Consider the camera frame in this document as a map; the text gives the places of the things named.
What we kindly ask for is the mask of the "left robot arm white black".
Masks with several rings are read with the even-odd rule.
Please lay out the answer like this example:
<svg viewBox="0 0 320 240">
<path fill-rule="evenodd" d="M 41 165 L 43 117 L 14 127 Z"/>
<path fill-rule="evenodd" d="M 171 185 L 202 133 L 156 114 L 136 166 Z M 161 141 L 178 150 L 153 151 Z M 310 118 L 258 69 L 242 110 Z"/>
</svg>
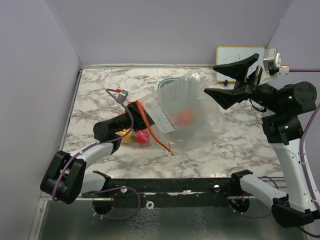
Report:
<svg viewBox="0 0 320 240">
<path fill-rule="evenodd" d="M 121 130 L 140 131 L 146 127 L 138 103 L 129 103 L 125 113 L 94 125 L 95 142 L 72 152 L 56 152 L 40 183 L 40 190 L 53 201 L 66 204 L 90 192 L 106 197 L 111 190 L 108 176 L 98 171 L 87 172 L 87 168 L 119 149 L 123 139 L 119 134 Z"/>
</svg>

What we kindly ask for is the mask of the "orange toy tangerine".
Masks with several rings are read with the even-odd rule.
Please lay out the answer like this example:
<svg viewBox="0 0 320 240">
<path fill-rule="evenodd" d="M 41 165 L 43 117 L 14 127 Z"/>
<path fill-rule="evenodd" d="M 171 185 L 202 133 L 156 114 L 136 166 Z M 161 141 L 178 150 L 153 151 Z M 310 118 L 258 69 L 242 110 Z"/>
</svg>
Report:
<svg viewBox="0 0 320 240">
<path fill-rule="evenodd" d="M 194 122 L 194 114 L 188 108 L 182 109 L 179 112 L 178 117 L 179 117 L 179 121 L 184 125 L 191 125 Z"/>
</svg>

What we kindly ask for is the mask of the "red toy apple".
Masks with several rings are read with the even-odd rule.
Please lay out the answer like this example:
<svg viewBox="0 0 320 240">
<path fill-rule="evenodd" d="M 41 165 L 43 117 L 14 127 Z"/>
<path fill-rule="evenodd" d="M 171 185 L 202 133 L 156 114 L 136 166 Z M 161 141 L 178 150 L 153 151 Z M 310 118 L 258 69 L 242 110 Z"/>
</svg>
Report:
<svg viewBox="0 0 320 240">
<path fill-rule="evenodd" d="M 150 142 L 149 132 L 146 130 L 137 131 L 134 134 L 134 140 L 137 144 L 139 144 L 141 146 L 145 146 L 145 145 L 149 144 L 149 142 Z"/>
</svg>

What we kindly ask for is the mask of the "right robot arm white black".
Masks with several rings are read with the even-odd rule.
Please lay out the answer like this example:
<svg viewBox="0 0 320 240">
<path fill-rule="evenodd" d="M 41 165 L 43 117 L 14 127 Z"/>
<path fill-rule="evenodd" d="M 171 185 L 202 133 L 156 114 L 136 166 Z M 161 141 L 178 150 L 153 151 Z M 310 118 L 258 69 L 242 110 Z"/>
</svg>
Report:
<svg viewBox="0 0 320 240">
<path fill-rule="evenodd" d="M 249 68 L 258 61 L 259 54 L 213 67 L 214 71 L 235 80 L 233 89 L 206 88 L 223 109 L 245 100 L 255 102 L 270 115 L 262 118 L 262 128 L 280 162 L 286 182 L 286 191 L 280 191 L 256 177 L 250 170 L 232 174 L 229 189 L 236 195 L 249 193 L 267 205 L 275 221 L 283 228 L 300 228 L 320 217 L 320 193 L 313 179 L 304 152 L 307 129 L 302 127 L 299 115 L 319 110 L 317 89 L 307 81 L 288 84 L 277 89 L 269 81 L 277 75 L 286 75 L 290 68 L 281 65 L 281 56 L 271 49 L 263 64 L 254 72 Z"/>
</svg>

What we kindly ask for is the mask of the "clear zip bag orange zipper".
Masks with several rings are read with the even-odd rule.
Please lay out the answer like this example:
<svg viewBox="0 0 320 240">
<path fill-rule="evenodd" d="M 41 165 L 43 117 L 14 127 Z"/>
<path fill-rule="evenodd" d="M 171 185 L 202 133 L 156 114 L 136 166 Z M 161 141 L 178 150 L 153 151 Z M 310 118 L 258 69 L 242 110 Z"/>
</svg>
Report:
<svg viewBox="0 0 320 240">
<path fill-rule="evenodd" d="M 128 146 L 146 147 L 154 143 L 153 137 L 147 129 L 130 131 L 128 128 L 118 131 L 116 134 L 123 137 L 122 143 Z"/>
</svg>

